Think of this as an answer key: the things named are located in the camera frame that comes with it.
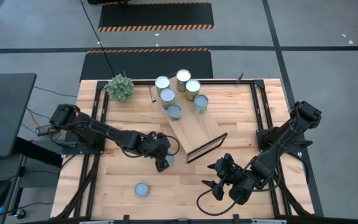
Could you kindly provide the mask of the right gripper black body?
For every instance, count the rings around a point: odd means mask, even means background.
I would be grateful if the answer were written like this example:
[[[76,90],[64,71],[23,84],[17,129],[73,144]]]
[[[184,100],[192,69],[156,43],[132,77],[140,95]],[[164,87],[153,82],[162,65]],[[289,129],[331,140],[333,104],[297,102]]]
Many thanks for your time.
[[[240,167],[234,162],[229,153],[218,159],[214,165],[216,175],[220,181],[218,185],[222,187],[224,184],[235,184],[240,179]]]

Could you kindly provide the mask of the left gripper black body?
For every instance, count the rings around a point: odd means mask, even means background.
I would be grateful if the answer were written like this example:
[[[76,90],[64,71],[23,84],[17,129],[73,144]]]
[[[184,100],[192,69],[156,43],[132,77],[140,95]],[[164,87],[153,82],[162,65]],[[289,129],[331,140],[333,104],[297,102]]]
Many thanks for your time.
[[[165,160],[169,148],[170,142],[163,133],[150,132],[141,144],[142,155],[156,161]]]

